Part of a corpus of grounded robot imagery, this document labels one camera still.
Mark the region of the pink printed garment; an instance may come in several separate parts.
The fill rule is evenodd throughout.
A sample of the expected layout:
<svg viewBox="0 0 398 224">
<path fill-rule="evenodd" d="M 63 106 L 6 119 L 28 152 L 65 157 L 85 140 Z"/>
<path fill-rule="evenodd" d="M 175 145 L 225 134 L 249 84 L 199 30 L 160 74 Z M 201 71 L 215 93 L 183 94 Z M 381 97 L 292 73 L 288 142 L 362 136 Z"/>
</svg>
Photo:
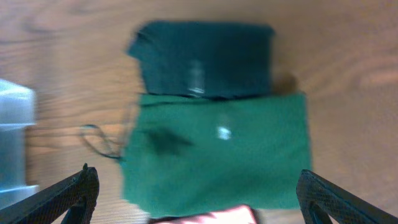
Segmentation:
<svg viewBox="0 0 398 224">
<path fill-rule="evenodd" d="M 186 217 L 150 218 L 148 224 L 258 224 L 256 211 L 248 205 Z"/>
</svg>

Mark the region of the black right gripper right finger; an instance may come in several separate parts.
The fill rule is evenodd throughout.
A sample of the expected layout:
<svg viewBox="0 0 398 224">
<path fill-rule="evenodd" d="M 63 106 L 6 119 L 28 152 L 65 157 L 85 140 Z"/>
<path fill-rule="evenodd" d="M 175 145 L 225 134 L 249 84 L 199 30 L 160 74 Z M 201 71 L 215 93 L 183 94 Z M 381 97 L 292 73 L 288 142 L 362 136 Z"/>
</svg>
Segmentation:
<svg viewBox="0 0 398 224">
<path fill-rule="evenodd" d="M 306 224 L 397 223 L 397 217 L 351 194 L 310 170 L 302 170 L 296 194 Z"/>
</svg>

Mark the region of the dark navy garment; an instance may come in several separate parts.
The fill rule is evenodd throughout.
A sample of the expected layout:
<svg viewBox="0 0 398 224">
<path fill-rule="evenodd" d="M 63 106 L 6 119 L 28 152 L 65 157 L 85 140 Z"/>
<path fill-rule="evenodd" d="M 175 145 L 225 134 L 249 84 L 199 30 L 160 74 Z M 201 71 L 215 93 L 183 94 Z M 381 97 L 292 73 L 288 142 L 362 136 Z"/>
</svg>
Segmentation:
<svg viewBox="0 0 398 224">
<path fill-rule="evenodd" d="M 271 92 L 273 37 L 267 25 L 152 21 L 126 53 L 150 94 L 241 98 Z"/>
</svg>

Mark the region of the clear plastic storage bin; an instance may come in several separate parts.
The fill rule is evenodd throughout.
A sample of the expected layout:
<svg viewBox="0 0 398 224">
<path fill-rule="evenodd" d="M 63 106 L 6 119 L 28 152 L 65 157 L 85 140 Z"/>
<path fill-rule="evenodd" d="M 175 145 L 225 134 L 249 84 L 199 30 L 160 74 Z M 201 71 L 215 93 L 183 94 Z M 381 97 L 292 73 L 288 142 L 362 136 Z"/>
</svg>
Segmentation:
<svg viewBox="0 0 398 224">
<path fill-rule="evenodd" d="M 35 125 L 35 92 L 1 80 L 1 208 L 37 193 L 28 185 L 25 164 L 25 129 Z"/>
</svg>

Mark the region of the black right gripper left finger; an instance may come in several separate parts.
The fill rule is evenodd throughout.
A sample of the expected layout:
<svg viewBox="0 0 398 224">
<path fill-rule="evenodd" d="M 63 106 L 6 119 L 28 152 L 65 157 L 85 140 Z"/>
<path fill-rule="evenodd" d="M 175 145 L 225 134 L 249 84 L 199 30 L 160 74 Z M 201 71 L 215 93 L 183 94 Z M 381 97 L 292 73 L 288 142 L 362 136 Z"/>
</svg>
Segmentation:
<svg viewBox="0 0 398 224">
<path fill-rule="evenodd" d="M 85 164 L 73 174 L 32 196 L 1 210 L 1 223 L 90 224 L 100 191 L 95 167 Z"/>
</svg>

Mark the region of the dark green garment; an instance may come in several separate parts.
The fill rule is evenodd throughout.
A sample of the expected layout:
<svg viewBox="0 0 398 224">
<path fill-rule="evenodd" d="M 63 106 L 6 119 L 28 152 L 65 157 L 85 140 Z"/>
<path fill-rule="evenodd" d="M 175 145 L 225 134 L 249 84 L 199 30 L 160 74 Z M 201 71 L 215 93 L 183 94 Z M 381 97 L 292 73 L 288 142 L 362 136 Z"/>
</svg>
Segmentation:
<svg viewBox="0 0 398 224">
<path fill-rule="evenodd" d="M 121 161 L 123 198 L 153 217 L 246 204 L 296 209 L 312 158 L 302 93 L 238 100 L 142 95 Z"/>
</svg>

